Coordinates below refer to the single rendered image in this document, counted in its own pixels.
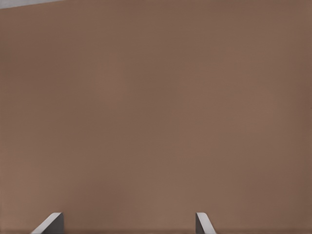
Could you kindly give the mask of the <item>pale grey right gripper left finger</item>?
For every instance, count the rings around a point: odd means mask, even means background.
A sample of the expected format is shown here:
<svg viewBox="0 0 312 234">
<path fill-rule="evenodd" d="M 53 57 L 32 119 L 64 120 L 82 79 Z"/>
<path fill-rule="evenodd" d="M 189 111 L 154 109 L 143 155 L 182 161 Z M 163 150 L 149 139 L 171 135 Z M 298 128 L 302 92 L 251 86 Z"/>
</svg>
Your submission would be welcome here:
<svg viewBox="0 0 312 234">
<path fill-rule="evenodd" d="M 63 213 L 50 214 L 30 234 L 64 234 Z"/>
</svg>

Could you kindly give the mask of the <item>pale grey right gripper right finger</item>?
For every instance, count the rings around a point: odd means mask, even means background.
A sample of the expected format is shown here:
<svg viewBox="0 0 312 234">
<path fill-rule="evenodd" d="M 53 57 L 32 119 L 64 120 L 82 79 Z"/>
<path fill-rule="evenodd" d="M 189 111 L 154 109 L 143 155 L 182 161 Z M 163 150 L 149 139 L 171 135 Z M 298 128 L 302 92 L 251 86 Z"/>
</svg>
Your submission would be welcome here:
<svg viewBox="0 0 312 234">
<path fill-rule="evenodd" d="M 216 234 L 216 231 L 206 213 L 197 212 L 195 214 L 196 234 Z"/>
</svg>

